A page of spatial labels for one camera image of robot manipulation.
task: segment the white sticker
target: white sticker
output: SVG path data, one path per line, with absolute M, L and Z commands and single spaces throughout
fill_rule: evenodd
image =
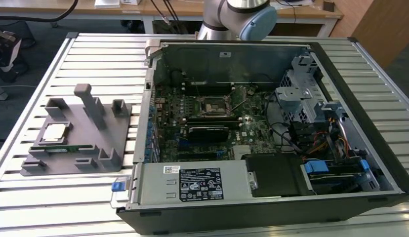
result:
M 168 165 L 162 167 L 164 174 L 177 174 L 180 166 L 179 165 Z
M 133 13 L 133 14 L 140 14 L 138 11 L 122 11 L 122 13 Z
M 229 52 L 220 52 L 219 53 L 219 58 L 229 58 L 231 57 L 231 53 Z
M 66 149 L 50 149 L 50 150 L 46 150 L 48 153 L 61 153 L 61 152 L 68 152 Z

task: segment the metal bracket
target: metal bracket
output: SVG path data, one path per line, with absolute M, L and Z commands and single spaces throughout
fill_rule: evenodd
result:
M 317 67 L 316 62 L 309 55 L 295 57 L 291 64 L 296 73 L 309 73 L 311 75 Z
M 144 54 L 145 54 L 145 60 L 144 60 L 144 66 L 152 67 L 152 59 L 161 55 L 161 48 L 167 47 L 167 44 L 160 45 L 158 39 L 149 39 L 145 41 L 145 47 L 144 47 Z
M 126 206 L 132 203 L 138 203 L 138 186 L 140 186 L 140 176 L 142 172 L 142 163 L 136 163 L 133 168 L 133 174 L 132 174 L 132 180 L 129 182 L 129 203 Z
M 324 113 L 333 113 L 340 117 L 343 107 L 340 102 L 319 102 L 313 106 L 315 119 L 324 120 Z

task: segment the desk leg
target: desk leg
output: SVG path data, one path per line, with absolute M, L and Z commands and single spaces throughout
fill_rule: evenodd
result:
M 316 34 L 316 37 L 328 37 L 329 33 L 335 27 L 337 19 L 336 18 L 331 18 L 331 19 L 325 19 L 324 24 L 321 25 L 321 28 Z
M 52 26 L 53 28 L 56 28 L 56 27 L 58 26 L 56 21 L 54 21 L 54 22 L 49 22 L 49 24 L 50 24 L 50 26 Z
M 153 16 L 141 17 L 145 34 L 153 34 Z

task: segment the wall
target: wall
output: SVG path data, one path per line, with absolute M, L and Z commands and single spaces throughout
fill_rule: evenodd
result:
M 336 8 L 343 13 L 329 37 L 348 37 L 372 3 L 372 0 L 333 0 Z
M 335 0 L 344 17 L 331 37 L 355 37 L 386 68 L 409 43 L 409 0 Z

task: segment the motherboard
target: motherboard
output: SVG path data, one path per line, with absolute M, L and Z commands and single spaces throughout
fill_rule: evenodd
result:
M 276 152 L 263 112 L 268 94 L 251 84 L 157 86 L 158 162 L 231 160 Z

